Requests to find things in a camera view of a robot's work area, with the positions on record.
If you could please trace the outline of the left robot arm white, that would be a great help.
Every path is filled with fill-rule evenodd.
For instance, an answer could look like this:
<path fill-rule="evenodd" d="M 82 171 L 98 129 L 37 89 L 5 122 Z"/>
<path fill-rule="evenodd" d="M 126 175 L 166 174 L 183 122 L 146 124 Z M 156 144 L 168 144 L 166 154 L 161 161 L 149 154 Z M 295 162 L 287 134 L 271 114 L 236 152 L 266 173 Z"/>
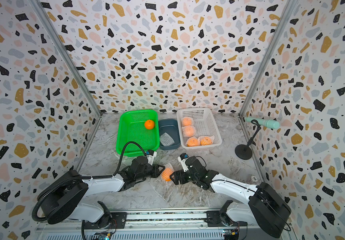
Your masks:
<path fill-rule="evenodd" d="M 114 175 L 82 176 L 70 170 L 39 194 L 31 217 L 36 222 L 46 221 L 50 225 L 64 220 L 80 220 L 105 228 L 112 221 L 108 207 L 103 202 L 89 205 L 82 200 L 104 192 L 123 192 L 148 178 L 158 178 L 165 167 L 152 164 L 153 158 L 151 155 L 137 157 L 130 166 Z"/>

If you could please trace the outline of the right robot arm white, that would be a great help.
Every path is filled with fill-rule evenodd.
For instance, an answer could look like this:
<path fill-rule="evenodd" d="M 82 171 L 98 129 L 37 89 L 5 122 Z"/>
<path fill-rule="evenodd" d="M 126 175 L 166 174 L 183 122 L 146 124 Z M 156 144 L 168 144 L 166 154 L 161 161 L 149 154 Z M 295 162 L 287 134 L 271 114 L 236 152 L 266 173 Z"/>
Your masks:
<path fill-rule="evenodd" d="M 202 190 L 230 197 L 219 211 L 207 212 L 208 226 L 233 227 L 245 222 L 258 225 L 266 234 L 280 238 L 283 231 L 290 231 L 287 221 L 291 209 L 268 184 L 245 184 L 232 180 L 214 170 L 207 170 L 200 157 L 179 156 L 182 170 L 169 178 L 175 185 L 193 183 Z"/>

